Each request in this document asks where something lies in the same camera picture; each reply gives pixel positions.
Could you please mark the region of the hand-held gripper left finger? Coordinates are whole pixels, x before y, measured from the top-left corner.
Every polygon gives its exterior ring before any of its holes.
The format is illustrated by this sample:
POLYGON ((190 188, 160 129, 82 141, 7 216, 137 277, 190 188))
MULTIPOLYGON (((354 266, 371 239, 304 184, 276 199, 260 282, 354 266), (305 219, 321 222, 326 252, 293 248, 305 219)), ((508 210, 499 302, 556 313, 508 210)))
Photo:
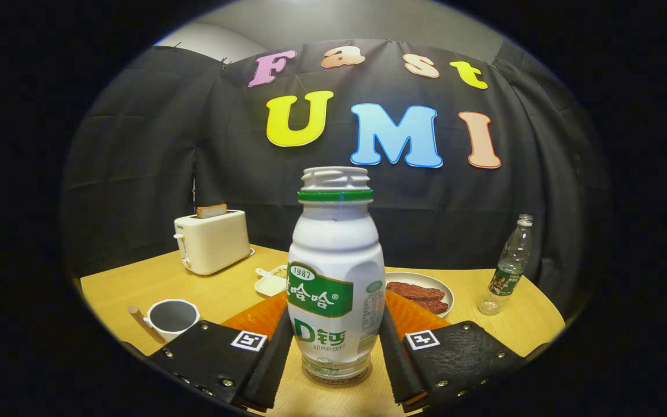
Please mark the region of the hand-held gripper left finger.
POLYGON ((222 324, 199 320, 146 359, 202 396, 266 412, 274 407, 292 338, 281 291, 222 324))

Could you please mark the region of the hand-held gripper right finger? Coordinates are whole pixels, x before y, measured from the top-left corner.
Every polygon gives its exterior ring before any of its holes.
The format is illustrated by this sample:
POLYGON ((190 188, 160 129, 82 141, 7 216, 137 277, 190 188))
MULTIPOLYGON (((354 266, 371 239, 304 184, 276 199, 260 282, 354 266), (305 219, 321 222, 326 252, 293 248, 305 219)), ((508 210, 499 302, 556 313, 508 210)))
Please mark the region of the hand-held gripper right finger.
POLYGON ((393 291, 386 291, 379 339, 394 399, 405 412, 452 408, 526 362, 475 322, 450 324, 393 291))

